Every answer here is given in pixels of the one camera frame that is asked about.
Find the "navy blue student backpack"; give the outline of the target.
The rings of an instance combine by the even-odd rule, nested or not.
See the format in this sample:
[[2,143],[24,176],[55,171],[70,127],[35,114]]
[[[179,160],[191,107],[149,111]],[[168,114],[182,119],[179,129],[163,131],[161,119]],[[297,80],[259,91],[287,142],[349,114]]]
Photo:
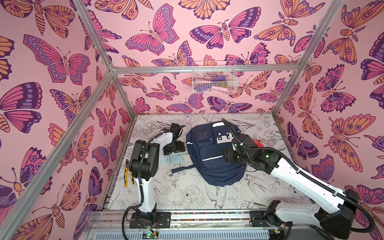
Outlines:
[[197,169],[203,179],[210,185],[225,187],[239,182],[246,165],[226,161],[224,153],[232,149],[233,135],[224,122],[208,123],[195,126],[186,136],[187,150],[192,165],[172,169],[173,174]]

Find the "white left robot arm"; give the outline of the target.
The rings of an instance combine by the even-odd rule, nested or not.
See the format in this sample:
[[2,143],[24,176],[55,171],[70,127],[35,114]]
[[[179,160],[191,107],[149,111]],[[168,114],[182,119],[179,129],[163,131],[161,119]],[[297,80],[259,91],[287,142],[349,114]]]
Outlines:
[[160,163],[166,161],[168,156],[185,151],[184,143],[178,140],[184,127],[172,123],[170,128],[162,129],[148,140],[137,140],[131,159],[126,161],[125,184],[128,184],[128,176],[131,176],[131,183],[139,191],[139,203],[134,206],[135,211],[138,219],[148,225],[154,224],[157,218],[153,178]]

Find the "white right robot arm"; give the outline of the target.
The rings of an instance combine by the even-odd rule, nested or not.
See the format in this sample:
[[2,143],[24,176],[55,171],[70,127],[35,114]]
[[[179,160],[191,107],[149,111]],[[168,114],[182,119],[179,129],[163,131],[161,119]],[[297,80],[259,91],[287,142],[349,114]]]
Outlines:
[[240,163],[280,179],[313,201],[309,205],[272,201],[265,211],[270,225],[309,224],[325,237],[341,240],[348,239],[352,232],[371,233],[375,230],[374,218],[358,204],[356,191],[332,187],[299,168],[282,152],[269,147],[259,148],[248,135],[227,134],[218,139],[231,142],[231,147],[224,151],[227,162]]

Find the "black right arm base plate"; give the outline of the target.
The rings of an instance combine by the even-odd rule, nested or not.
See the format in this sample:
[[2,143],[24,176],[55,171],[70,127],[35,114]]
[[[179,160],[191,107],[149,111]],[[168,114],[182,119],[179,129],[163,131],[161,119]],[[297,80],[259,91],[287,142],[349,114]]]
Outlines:
[[249,225],[255,227],[270,227],[265,210],[250,211]]

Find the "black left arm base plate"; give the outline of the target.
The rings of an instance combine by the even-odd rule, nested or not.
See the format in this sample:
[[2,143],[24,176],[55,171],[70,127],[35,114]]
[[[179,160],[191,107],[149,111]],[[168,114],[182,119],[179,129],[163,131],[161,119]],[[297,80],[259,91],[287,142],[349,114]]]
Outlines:
[[152,214],[144,212],[133,213],[130,221],[130,229],[144,229],[150,227],[169,229],[171,226],[170,212],[156,212]]

